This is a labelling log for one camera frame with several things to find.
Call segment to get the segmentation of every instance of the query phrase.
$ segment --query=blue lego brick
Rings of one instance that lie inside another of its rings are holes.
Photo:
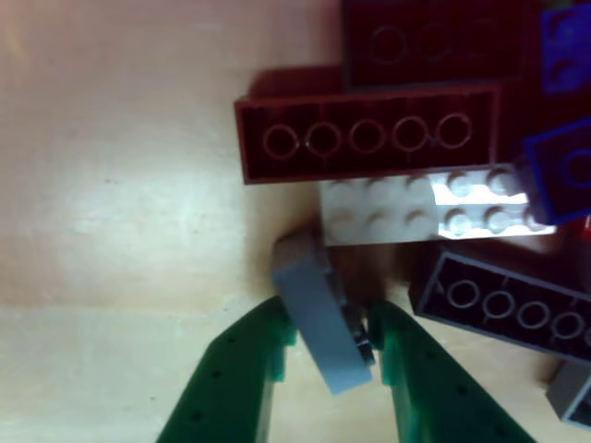
[[[524,140],[515,162],[538,222],[591,214],[591,118]]]
[[[543,84],[547,94],[574,92],[591,82],[591,4],[542,14]]]

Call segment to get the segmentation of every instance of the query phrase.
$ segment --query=lego brick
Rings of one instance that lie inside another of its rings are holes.
[[[475,171],[324,181],[325,245],[554,233],[535,222],[510,164]]]
[[[331,392],[370,381],[367,334],[316,237],[298,233],[277,242],[271,277]]]
[[[568,261],[504,245],[491,254],[426,247],[411,281],[415,313],[578,361],[591,361],[591,298]]]
[[[527,0],[344,0],[345,84],[517,78],[524,65]]]
[[[541,19],[544,91],[581,89],[591,82],[591,5],[549,10]]]
[[[246,183],[333,180],[496,162],[498,85],[242,100]]]
[[[591,214],[591,118],[526,138],[524,152],[515,166],[538,222]]]
[[[591,367],[564,362],[546,393],[564,423],[591,431]]]

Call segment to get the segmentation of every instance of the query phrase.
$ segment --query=dark blue lego brick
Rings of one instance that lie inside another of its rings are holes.
[[[515,166],[539,222],[591,214],[591,118],[526,138],[524,151]]]
[[[591,4],[545,12],[542,52],[547,94],[574,92],[591,82]]]
[[[519,78],[528,0],[343,0],[353,90]]]

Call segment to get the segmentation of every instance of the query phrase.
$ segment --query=gripper screw hole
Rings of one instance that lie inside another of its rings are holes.
[[[457,385],[455,390],[460,395],[468,395],[468,388],[465,385]]]
[[[202,413],[201,411],[197,411],[196,413],[193,413],[191,415],[191,421],[195,422],[195,423],[199,423],[203,420],[203,418],[205,418],[205,414]]]

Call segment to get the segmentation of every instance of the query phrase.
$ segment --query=black lego piece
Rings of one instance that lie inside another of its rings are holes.
[[[345,86],[519,78],[528,0],[344,0]]]
[[[498,255],[486,245],[466,250],[445,242],[425,248],[410,287],[417,315],[591,362],[591,297],[564,259],[505,245]]]

